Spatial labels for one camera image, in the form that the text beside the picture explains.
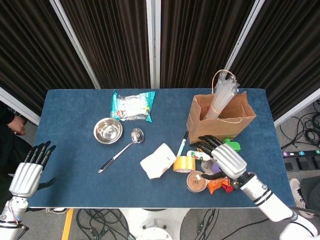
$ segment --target blue tabletop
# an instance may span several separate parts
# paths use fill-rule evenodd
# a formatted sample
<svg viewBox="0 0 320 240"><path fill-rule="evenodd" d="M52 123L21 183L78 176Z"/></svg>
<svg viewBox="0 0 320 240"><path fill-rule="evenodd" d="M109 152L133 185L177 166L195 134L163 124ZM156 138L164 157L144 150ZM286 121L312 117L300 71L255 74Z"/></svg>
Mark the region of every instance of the blue tabletop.
<svg viewBox="0 0 320 240"><path fill-rule="evenodd" d="M149 89L117 89L122 96ZM56 145L41 182L56 177L51 187L31 197L31 207L74 208L246 208L255 205L240 190L213 195L187 190L186 173L172 167L160 178L149 179L140 161L166 143L176 154L186 132L194 95L209 94L209 88L155 90L152 123L122 121L123 133L113 144L99 143L95 124L110 116L112 89L56 89L47 93L35 143L48 140ZM242 88L256 118L235 140L247 170L258 177L287 205L294 201L264 89ZM107 170L98 169L131 141L133 128L141 128L145 141L128 148ZM183 154L190 150L188 145Z"/></svg>

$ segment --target white tissue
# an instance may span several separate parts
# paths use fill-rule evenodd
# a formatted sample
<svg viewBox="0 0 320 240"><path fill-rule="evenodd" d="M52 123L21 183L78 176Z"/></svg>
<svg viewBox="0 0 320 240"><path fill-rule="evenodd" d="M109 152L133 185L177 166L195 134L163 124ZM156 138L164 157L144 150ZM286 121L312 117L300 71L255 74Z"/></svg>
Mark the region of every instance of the white tissue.
<svg viewBox="0 0 320 240"><path fill-rule="evenodd" d="M151 155L140 162L149 179L160 178L161 175L176 161L176 155L167 144L163 143Z"/></svg>

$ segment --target robotic arm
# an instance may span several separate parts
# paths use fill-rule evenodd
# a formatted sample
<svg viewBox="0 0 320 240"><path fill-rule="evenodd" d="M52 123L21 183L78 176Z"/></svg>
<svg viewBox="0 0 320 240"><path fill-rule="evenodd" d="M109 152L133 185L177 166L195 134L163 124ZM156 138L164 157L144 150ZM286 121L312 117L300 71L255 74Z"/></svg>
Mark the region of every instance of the robotic arm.
<svg viewBox="0 0 320 240"><path fill-rule="evenodd" d="M27 210L30 198L38 189L41 174L49 160L55 145L47 150L50 141L33 147L27 154L24 162L20 163L15 171L9 191L13 197L6 202L0 215L0 236L4 240L15 239L19 229L22 233L17 239L29 230L27 226L21 224L22 218Z"/></svg>
<svg viewBox="0 0 320 240"><path fill-rule="evenodd" d="M223 144L216 137L199 137L205 142L197 142L191 147L198 147L212 157L221 171L254 202L254 204L273 222L290 220L280 235L280 240L318 239L316 227L287 207L259 178L247 172L247 163L229 145Z"/></svg>

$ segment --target sneaker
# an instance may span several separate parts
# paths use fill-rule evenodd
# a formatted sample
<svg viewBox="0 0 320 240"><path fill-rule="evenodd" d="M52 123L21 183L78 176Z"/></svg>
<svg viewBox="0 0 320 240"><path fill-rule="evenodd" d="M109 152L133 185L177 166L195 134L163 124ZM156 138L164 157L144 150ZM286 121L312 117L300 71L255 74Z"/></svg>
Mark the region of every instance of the sneaker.
<svg viewBox="0 0 320 240"><path fill-rule="evenodd" d="M295 205L298 208L305 209L306 203L305 203L305 200L301 194L300 182L296 178L291 178L289 183L290 183L290 187L291 187L291 191L292 191ZM315 215L313 213L309 213L306 211L300 211L300 210L298 210L298 211L299 211L300 215L306 219L312 219L315 217Z"/></svg>
<svg viewBox="0 0 320 240"><path fill-rule="evenodd" d="M52 213L52 214L64 214L68 210L69 210L68 208L57 207L57 208L46 208L45 212L46 213Z"/></svg>

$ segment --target gray floor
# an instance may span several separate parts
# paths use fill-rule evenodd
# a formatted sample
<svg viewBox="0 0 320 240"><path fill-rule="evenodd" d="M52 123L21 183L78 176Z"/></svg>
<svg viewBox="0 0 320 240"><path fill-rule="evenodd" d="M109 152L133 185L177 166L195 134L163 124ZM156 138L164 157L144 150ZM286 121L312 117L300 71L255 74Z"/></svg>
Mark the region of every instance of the gray floor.
<svg viewBox="0 0 320 240"><path fill-rule="evenodd" d="M301 117L306 113L314 112L312 105L306 107L296 116ZM290 118L284 124L282 124L282 130L288 135L288 137L293 138L296 135L297 119ZM35 139L35 134L37 131L37 126L27 123L26 126L27 135L23 138L33 144ZM280 128L276 128L279 143L281 146L289 142L289 140L281 133ZM313 146L307 144L297 144L295 146L288 146L286 151L307 151L314 150ZM303 171L303 172L289 172L288 178L297 178L299 180L312 176L319 176L320 170L315 171ZM70 240L80 240L87 239L86 236L78 228L75 217L78 210L74 211L73 220L70 230L69 239ZM206 209L192 209L190 210L183 220L180 237L182 240L193 240L197 236L197 229L201 219L204 216ZM258 209L220 209L219 217L214 227L214 231L211 233L209 240L218 240L235 229L252 223L265 219L266 216ZM79 218L81 223L88 224L88 217L83 214ZM320 219L315 217L310 220L320 232ZM23 240L60 240L62 237L62 230L65 223L65 214L52 214L46 213L44 210L39 212L27 212L23 223L26 224L30 230L23 236ZM270 240L279 239L279 235L285 228L287 222L273 223L267 221L256 226L250 226L242 229L235 233L233 236L229 237L229 240ZM103 239L113 239L112 236L106 238L109 235L105 235Z"/></svg>

